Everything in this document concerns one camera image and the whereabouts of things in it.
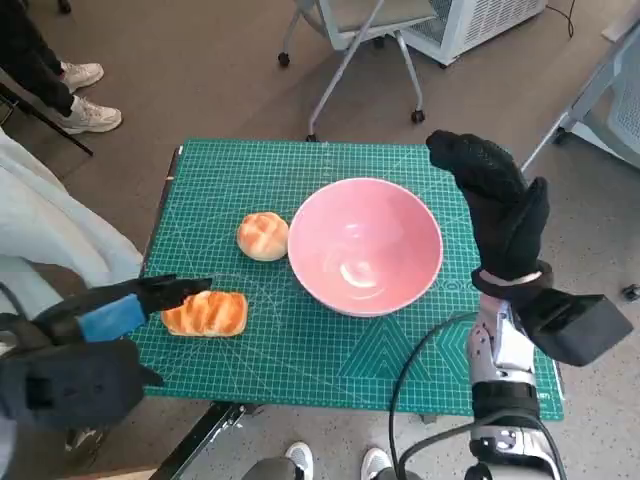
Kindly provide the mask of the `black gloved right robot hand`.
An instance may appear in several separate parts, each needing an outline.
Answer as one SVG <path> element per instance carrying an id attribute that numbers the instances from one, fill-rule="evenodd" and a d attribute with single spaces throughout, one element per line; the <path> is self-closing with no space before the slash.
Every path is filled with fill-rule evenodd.
<path id="1" fill-rule="evenodd" d="M 470 213 L 479 273 L 501 282 L 540 274 L 550 206 L 542 177 L 526 182 L 512 155 L 473 134 L 436 130 L 426 139 L 433 166 L 451 173 Z"/>

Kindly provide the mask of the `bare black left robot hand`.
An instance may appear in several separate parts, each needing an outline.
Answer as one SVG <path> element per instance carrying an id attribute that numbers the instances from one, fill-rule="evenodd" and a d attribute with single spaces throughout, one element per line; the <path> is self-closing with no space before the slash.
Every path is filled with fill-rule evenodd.
<path id="1" fill-rule="evenodd" d="M 55 345 L 116 340 L 145 325 L 151 314 L 207 291 L 211 282 L 169 274 L 96 287 L 48 308 L 33 323 Z"/>

